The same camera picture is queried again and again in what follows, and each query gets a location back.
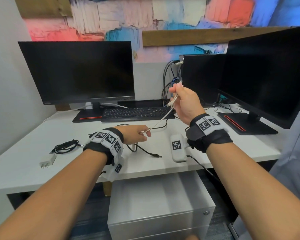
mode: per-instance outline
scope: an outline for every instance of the monitor base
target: monitor base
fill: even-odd
[[[219,113],[218,116],[239,135],[274,135],[278,132],[260,121],[257,114]]]
[[[103,108],[100,108],[100,103],[92,103],[93,109],[83,109],[73,119],[73,123],[100,121],[102,118]]]

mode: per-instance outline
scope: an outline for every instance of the wallpaper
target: wallpaper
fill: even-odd
[[[24,19],[32,41],[131,41],[134,62],[223,53],[227,44],[143,47],[142,30],[300,26],[300,0],[70,0],[73,17]]]

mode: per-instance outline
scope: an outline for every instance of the white desk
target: white desk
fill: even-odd
[[[216,115],[213,109],[208,109],[207,112],[211,115]],[[70,153],[58,155],[52,166],[41,169],[39,167],[40,158],[51,152],[57,144],[72,139],[79,140],[79,143],[85,143],[88,139],[88,134],[120,124],[120,122],[102,123],[100,121],[72,123],[77,113],[77,111],[74,111],[56,114],[0,156],[1,194],[37,190],[82,152],[82,148],[77,147]],[[256,162],[274,160],[280,155],[280,144],[284,130],[269,121],[266,121],[266,123],[278,130],[279,134],[240,136],[229,128],[229,134],[233,142]],[[151,127],[156,124],[156,121],[132,121],[129,124],[146,124]],[[188,158],[187,162],[182,163],[175,163],[172,160],[170,136],[179,133],[185,136],[186,127],[178,119],[168,120],[166,128],[152,130],[152,137],[148,138],[148,141],[140,143],[140,146],[144,149],[157,153],[162,158],[153,158],[140,149],[136,153],[132,153],[128,148],[125,148],[123,156],[127,160],[118,179],[202,169],[191,158]],[[187,153],[196,158],[206,168],[212,168],[205,153],[191,148],[187,149]]]

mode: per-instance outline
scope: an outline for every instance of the red stripe on monitor base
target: red stripe on monitor base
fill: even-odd
[[[100,119],[102,116],[97,116],[97,117],[87,117],[87,118],[80,118],[79,120],[90,120],[90,119]]]
[[[229,116],[224,115],[224,117],[225,117],[226,119],[228,119],[232,124],[234,124],[240,131],[246,131],[244,128],[242,128],[240,125],[238,125],[235,121],[233,121],[232,119],[230,119]]]

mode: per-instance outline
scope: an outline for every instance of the person's right forearm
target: person's right forearm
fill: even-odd
[[[233,143],[207,156],[253,239],[300,239],[300,200]]]

